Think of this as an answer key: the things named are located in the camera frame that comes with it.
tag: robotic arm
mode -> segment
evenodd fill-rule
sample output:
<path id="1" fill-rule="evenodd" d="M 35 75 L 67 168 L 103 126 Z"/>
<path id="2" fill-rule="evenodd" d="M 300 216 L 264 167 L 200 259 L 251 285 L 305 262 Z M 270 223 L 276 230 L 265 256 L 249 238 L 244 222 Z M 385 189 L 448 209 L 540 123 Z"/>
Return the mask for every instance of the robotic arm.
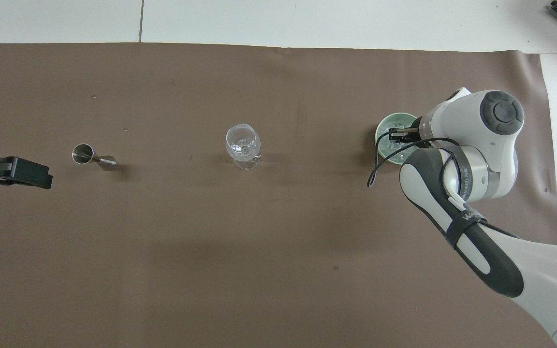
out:
<path id="1" fill-rule="evenodd" d="M 27 185 L 51 188 L 53 176 L 48 167 L 18 157 L 0 158 L 0 185 Z"/>
<path id="2" fill-rule="evenodd" d="M 432 141 L 432 148 L 416 150 L 401 168 L 400 183 L 473 272 L 530 313 L 557 344 L 557 246 L 517 238 L 467 204 L 513 187 L 523 122 L 512 95 L 461 88 L 415 122 L 421 138 L 447 137 L 460 146 Z"/>

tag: brown mat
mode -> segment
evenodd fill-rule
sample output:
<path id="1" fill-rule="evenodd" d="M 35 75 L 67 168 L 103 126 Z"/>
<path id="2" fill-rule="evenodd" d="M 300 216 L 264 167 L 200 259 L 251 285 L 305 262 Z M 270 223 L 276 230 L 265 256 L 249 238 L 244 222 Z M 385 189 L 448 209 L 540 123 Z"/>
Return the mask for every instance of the brown mat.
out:
<path id="1" fill-rule="evenodd" d="M 557 243 L 538 55 L 194 44 L 0 44 L 0 347 L 552 347 L 373 167 L 373 131 L 456 88 L 526 111 L 489 222 Z M 259 132 L 239 170 L 223 139 Z M 78 143 L 119 172 L 75 165 Z"/>

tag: metal jigger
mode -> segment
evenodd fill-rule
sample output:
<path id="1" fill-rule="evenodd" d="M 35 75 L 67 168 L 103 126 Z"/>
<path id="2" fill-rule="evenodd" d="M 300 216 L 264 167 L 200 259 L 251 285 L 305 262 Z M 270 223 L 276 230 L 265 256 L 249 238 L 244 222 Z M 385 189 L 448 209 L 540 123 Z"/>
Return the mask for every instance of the metal jigger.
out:
<path id="1" fill-rule="evenodd" d="M 98 156 L 93 148 L 87 144 L 79 144 L 74 147 L 73 161 L 78 164 L 87 164 L 97 161 L 103 170 L 115 170 L 115 157 Z"/>

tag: table surface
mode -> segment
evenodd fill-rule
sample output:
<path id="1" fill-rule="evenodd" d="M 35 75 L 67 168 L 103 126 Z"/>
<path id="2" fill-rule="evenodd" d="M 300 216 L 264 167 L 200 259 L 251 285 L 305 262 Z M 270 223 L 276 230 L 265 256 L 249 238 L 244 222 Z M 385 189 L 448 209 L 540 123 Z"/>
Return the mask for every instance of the table surface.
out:
<path id="1" fill-rule="evenodd" d="M 0 0 L 0 42 L 142 41 L 541 53 L 557 174 L 557 20 L 547 13 L 547 3 Z"/>
<path id="2" fill-rule="evenodd" d="M 0 346 L 552 347 L 405 200 L 398 166 L 365 186 L 380 117 L 457 84 L 532 115 L 517 185 L 474 207 L 557 244 L 539 55 L 0 44 L 0 153 L 56 178 L 0 187 Z M 243 115 L 263 142 L 250 171 L 223 145 Z M 120 170 L 75 165 L 80 139 Z"/>

